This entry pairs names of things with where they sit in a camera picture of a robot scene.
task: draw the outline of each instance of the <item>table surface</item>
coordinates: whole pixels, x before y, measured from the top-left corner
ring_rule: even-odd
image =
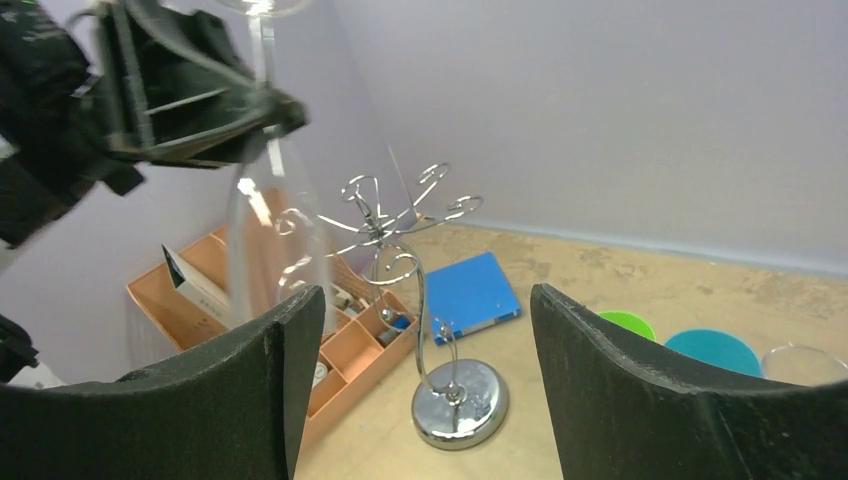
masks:
[[[464,452],[424,444],[410,417],[418,386],[410,354],[301,456],[298,480],[562,478],[530,323],[536,283],[549,283],[594,311],[638,313],[660,342],[680,330],[708,327],[741,337],[759,355],[793,342],[848,359],[845,281],[453,225],[405,240],[428,271],[495,253],[524,314],[457,346],[460,357],[487,362],[506,380],[506,422],[493,438]],[[396,291],[414,305],[410,287]],[[429,342],[425,355],[429,369],[450,358],[446,348]]]

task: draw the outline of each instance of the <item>plastic bowl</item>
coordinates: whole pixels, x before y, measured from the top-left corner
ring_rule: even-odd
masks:
[[[652,342],[657,341],[657,335],[651,325],[639,315],[635,313],[625,312],[623,310],[607,310],[598,312],[598,316],[608,322],[612,322],[621,328],[630,330],[631,332],[641,335]]]
[[[669,338],[665,346],[716,367],[752,377],[763,376],[754,350],[727,332],[708,328],[684,330]]]

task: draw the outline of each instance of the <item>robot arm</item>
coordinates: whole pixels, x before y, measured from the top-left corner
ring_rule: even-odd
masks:
[[[267,127],[284,136],[307,122],[302,104],[256,83],[218,17],[158,0],[91,15],[98,74],[37,1],[0,2],[0,273],[98,182],[126,195],[144,181],[138,163],[252,161]],[[37,364],[15,327],[0,315],[0,383],[9,362]]]

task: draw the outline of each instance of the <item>teal bowl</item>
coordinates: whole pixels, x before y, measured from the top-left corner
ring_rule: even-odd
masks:
[[[696,328],[675,334],[665,346],[687,357],[752,377],[762,377],[760,359],[739,338],[720,330]]]

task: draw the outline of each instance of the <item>blue binder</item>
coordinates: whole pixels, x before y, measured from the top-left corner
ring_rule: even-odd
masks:
[[[427,302],[433,316],[433,339],[447,322],[459,339],[521,315],[521,305],[495,255],[486,252],[427,274]]]

